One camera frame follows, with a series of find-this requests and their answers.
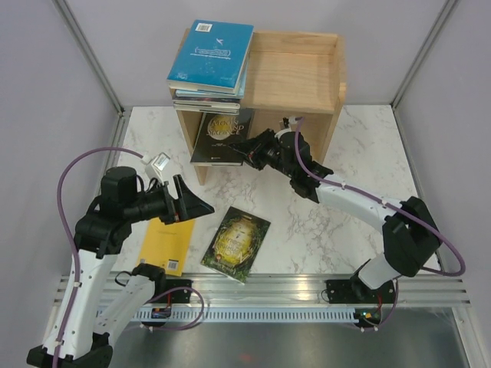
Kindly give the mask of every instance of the green book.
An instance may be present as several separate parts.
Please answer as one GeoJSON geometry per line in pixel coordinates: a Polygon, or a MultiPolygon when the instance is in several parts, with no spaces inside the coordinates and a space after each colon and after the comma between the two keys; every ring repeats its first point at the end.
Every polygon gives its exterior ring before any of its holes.
{"type": "Polygon", "coordinates": [[[201,264],[245,283],[271,222],[230,207],[201,264]]]}

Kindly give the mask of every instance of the book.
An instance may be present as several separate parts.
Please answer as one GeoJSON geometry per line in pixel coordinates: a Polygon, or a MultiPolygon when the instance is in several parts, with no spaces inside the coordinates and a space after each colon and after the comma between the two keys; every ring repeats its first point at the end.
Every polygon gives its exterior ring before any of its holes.
{"type": "Polygon", "coordinates": [[[230,207],[201,264],[245,283],[271,222],[230,207]]]}
{"type": "Polygon", "coordinates": [[[239,115],[239,109],[226,109],[223,107],[193,106],[184,104],[174,104],[174,109],[183,111],[196,111],[198,113],[221,113],[223,115],[239,115]]]}
{"type": "Polygon", "coordinates": [[[163,224],[152,218],[141,247],[139,263],[159,266],[166,274],[180,276],[183,273],[195,220],[163,224]]]}
{"type": "Polygon", "coordinates": [[[238,106],[240,107],[240,100],[238,98],[212,98],[212,97],[178,97],[173,99],[174,103],[188,104],[188,105],[205,105],[214,106],[213,104],[223,104],[224,106],[238,106]]]}
{"type": "Polygon", "coordinates": [[[251,25],[196,20],[167,76],[170,88],[237,94],[251,25]]]}
{"type": "Polygon", "coordinates": [[[208,97],[208,98],[244,98],[244,92],[246,91],[247,81],[247,67],[249,66],[249,59],[245,62],[242,76],[240,77],[239,92],[237,94],[221,94],[218,92],[202,92],[197,90],[176,90],[176,97],[208,97]]]}
{"type": "Polygon", "coordinates": [[[241,109],[239,115],[204,113],[191,163],[198,166],[242,165],[242,157],[229,147],[247,139],[254,110],[241,109]]]}
{"type": "Polygon", "coordinates": [[[236,98],[174,97],[174,104],[181,106],[211,107],[213,109],[240,109],[240,100],[236,98]]]}

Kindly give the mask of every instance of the barcode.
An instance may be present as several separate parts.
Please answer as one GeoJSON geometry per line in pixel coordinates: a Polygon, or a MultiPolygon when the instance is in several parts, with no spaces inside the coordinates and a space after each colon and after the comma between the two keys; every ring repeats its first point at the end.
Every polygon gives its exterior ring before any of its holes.
{"type": "Polygon", "coordinates": [[[178,267],[179,267],[179,261],[173,261],[172,259],[170,259],[169,263],[167,263],[167,270],[169,271],[177,271],[178,267]]]}
{"type": "Polygon", "coordinates": [[[208,23],[198,23],[196,30],[198,32],[209,32],[212,29],[212,25],[208,23]]]}

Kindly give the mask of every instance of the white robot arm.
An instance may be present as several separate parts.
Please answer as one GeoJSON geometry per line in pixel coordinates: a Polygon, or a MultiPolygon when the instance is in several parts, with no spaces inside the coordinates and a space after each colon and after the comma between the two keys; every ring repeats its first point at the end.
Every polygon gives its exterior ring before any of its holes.
{"type": "Polygon", "coordinates": [[[75,260],[53,329],[46,341],[31,349],[27,363],[41,368],[106,368],[113,346],[138,309],[165,288],[165,271],[151,264],[139,264],[109,307],[96,317],[104,284],[116,262],[131,224],[158,217],[165,224],[187,221],[214,212],[212,206],[196,197],[181,176],[174,176],[178,198],[161,182],[164,154],[147,160],[147,174],[156,179],[146,192],[137,191],[137,172],[130,167],[109,169],[101,180],[101,194],[75,227],[74,241],[80,280],[75,282],[75,260]],[[66,322],[65,312],[71,309],[66,322]],[[58,340],[60,329],[64,331],[58,340]]]}
{"type": "Polygon", "coordinates": [[[404,275],[413,277],[440,247],[440,240],[423,226],[411,221],[397,212],[402,209],[418,221],[436,229],[425,203],[410,197],[407,201],[384,198],[354,188],[340,176],[312,160],[310,146],[298,134],[299,163],[295,152],[295,132],[284,119],[284,130],[275,133],[267,129],[258,136],[230,146],[240,153],[244,162],[255,169],[271,166],[290,178],[290,185],[301,197],[345,211],[377,229],[384,237],[384,253],[362,265],[351,277],[351,288],[359,300],[372,294],[381,285],[404,275]],[[306,173],[310,171],[317,178],[327,179],[328,184],[320,182],[306,173]],[[374,202],[371,198],[381,199],[374,202]]]}

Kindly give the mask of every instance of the marble surface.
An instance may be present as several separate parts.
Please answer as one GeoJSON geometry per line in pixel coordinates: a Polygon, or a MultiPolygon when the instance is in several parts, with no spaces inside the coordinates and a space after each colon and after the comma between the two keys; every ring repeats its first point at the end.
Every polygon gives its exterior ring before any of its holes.
{"type": "MultiPolygon", "coordinates": [[[[253,273],[347,274],[383,250],[381,235],[369,225],[300,198],[288,180],[269,167],[261,172],[248,166],[213,167],[200,186],[172,107],[135,107],[123,146],[152,156],[164,151],[171,158],[166,167],[171,194],[176,195],[172,175],[180,173],[195,194],[215,207],[214,214],[196,220],[185,272],[211,272],[199,261],[231,205],[272,223],[253,273]]],[[[123,153],[118,165],[135,167],[148,183],[139,159],[123,153]]],[[[381,195],[407,199],[416,194],[389,106],[344,107],[324,165],[381,195]]],[[[147,223],[133,226],[115,270],[136,265],[146,230],[147,223]]],[[[428,265],[437,267],[436,257],[428,265]]]]}

